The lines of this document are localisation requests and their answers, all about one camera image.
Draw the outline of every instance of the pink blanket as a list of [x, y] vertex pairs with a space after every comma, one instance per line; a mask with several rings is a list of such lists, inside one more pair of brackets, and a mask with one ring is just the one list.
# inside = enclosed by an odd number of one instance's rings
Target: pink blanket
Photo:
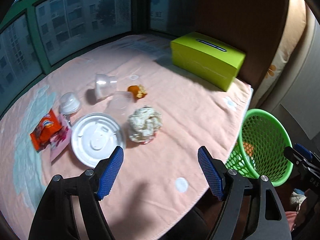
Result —
[[[94, 101], [96, 73], [118, 77], [118, 90], [142, 84], [148, 95], [134, 108], [150, 105], [162, 113], [163, 127], [147, 145], [127, 142], [124, 162], [110, 195], [100, 202], [106, 220], [118, 240], [158, 239], [174, 226], [201, 198], [208, 184], [197, 161], [205, 145], [214, 158], [226, 161], [239, 133], [251, 97], [250, 86], [235, 80], [228, 92], [171, 65], [169, 40], [155, 36], [128, 36], [96, 48], [65, 63], [22, 96], [0, 121], [0, 210], [20, 237], [28, 238], [34, 211], [13, 185], [14, 138], [23, 114], [36, 92], [49, 85], [55, 92], [53, 110], [58, 112], [62, 94], [78, 93], [82, 109], [71, 118], [103, 112], [108, 100]], [[88, 167], [78, 161], [70, 147], [51, 164], [49, 147], [41, 153], [44, 186], [52, 176], [80, 175]], [[184, 178], [185, 192], [176, 187]], [[82, 239], [86, 239], [79, 205], [75, 215]]]

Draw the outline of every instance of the brown wall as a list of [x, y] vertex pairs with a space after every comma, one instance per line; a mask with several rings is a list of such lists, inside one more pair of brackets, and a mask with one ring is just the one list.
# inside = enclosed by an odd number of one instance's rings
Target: brown wall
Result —
[[260, 85], [283, 33], [289, 0], [199, 0], [197, 31], [246, 53], [238, 78]]

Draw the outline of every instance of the green plastic basket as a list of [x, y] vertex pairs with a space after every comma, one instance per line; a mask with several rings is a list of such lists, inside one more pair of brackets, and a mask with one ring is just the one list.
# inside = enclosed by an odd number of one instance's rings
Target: green plastic basket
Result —
[[289, 178], [293, 167], [283, 155], [287, 146], [292, 144], [282, 124], [266, 111], [251, 109], [226, 167], [249, 178], [266, 175], [274, 187], [280, 186]]

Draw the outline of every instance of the white polka dot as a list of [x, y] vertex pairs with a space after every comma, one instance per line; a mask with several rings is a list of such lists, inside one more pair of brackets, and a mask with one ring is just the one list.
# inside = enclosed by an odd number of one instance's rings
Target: white polka dot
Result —
[[176, 179], [176, 189], [181, 192], [184, 193], [187, 191], [189, 187], [189, 183], [187, 182], [187, 180], [185, 178], [177, 178]]
[[137, 75], [132, 75], [129, 77], [131, 80], [137, 80], [139, 78], [139, 76]]

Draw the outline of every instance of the yellow-green rectangular box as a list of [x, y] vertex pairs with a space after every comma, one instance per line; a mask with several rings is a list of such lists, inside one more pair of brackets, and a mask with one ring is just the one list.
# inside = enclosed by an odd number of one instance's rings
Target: yellow-green rectangular box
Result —
[[171, 41], [172, 62], [227, 91], [237, 76], [245, 54], [200, 33]]

